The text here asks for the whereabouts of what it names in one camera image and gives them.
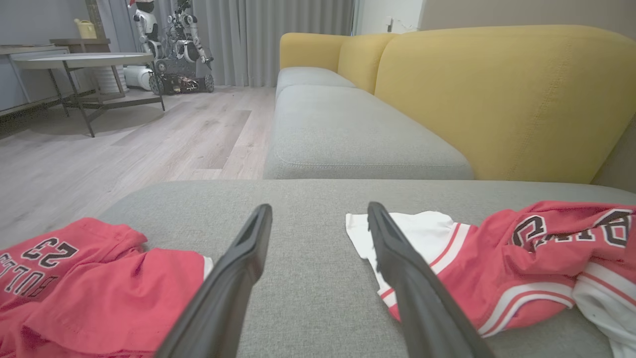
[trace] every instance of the fabric upholstery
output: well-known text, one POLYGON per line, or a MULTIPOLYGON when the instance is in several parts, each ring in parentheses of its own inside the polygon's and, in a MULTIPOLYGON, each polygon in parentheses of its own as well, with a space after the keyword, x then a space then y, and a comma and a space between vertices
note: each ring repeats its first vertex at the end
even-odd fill
POLYGON ((356 85, 351 83, 348 79, 328 69, 318 67, 288 67, 281 69, 279 72, 276 99, 278 99, 282 90, 293 85, 356 87, 356 85))
POLYGON ((266 179, 472 179, 443 139, 373 95, 347 87, 280 93, 266 179))
MULTIPOLYGON (((438 210, 479 225, 540 200, 636 204, 618 189, 462 180, 172 182, 129 195, 99 218, 144 233, 150 247, 195 250, 215 262, 253 209, 273 208, 265 272, 249 300, 239 357, 407 357, 401 326, 345 232, 369 201, 389 211, 438 210)), ((577 309, 487 339, 497 357, 610 358, 607 339, 577 309)))
POLYGON ((353 82, 357 88, 373 94, 382 52, 396 36, 397 34, 369 34, 348 38, 340 48, 338 73, 353 82))
POLYGON ((625 129, 593 183, 636 193, 636 116, 625 129))
POLYGON ((395 37, 375 95, 482 180, 590 183, 636 113, 636 43, 577 25, 395 37))
POLYGON ((280 68, 320 67, 338 72, 340 47, 348 38, 289 32, 280 38, 280 68))

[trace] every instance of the red basketball jersey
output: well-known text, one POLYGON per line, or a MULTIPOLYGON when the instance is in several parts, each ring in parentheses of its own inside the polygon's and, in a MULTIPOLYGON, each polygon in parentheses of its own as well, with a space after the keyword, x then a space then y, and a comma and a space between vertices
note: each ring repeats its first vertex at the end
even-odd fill
POLYGON ((84 218, 0 251, 0 357, 152 356, 211 264, 144 242, 84 218))
MULTIPOLYGON (((572 308, 577 278, 601 275, 598 270, 588 272, 591 262, 622 277, 612 281, 606 274, 604 282, 636 304, 636 255, 634 244, 628 245, 635 210, 543 201, 521 211, 495 213, 479 227, 434 212, 391 215, 479 333, 491 336, 572 308)), ((366 215, 347 215, 347 232, 375 271, 366 215)), ((378 294, 399 320, 395 292, 379 273, 376 276, 378 294)))

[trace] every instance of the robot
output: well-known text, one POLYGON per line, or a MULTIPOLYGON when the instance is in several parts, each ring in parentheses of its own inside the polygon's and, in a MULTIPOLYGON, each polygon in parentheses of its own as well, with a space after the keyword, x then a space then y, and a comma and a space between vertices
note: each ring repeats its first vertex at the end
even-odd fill
POLYGON ((168 16, 170 29, 166 45, 160 41, 159 25, 152 14, 155 0, 130 0, 137 3, 133 20, 139 31, 142 50, 153 54, 154 73, 149 78, 155 94, 178 94, 214 91, 212 75, 194 78, 195 63, 200 61, 210 70, 213 58, 205 53, 198 37, 197 18, 186 12, 191 8, 190 0, 177 0, 177 9, 168 16))

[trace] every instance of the floorboard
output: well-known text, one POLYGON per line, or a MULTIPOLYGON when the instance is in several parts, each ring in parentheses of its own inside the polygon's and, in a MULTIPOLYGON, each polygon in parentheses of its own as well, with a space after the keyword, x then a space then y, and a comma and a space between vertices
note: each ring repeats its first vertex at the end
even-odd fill
MULTIPOLYGON (((126 99, 151 96, 131 89, 126 99)), ((173 180, 260 179, 275 89, 218 87, 118 108, 93 122, 60 106, 0 118, 0 248, 98 216, 173 180)))

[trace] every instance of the yellow sofa backrest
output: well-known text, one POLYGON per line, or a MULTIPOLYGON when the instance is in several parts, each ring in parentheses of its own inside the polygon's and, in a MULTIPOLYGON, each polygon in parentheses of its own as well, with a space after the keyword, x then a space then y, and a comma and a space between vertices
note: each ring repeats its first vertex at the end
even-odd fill
POLYGON ((338 74, 353 82, 357 88, 373 94, 380 58, 384 48, 395 36, 397 34, 349 37, 340 48, 338 74))
POLYGON ((340 48, 350 36, 289 32, 280 38, 280 68, 306 66, 338 72, 340 48))
POLYGON ((577 25, 411 32, 386 46, 375 95, 477 179, 590 183, 636 113, 636 43, 577 25))

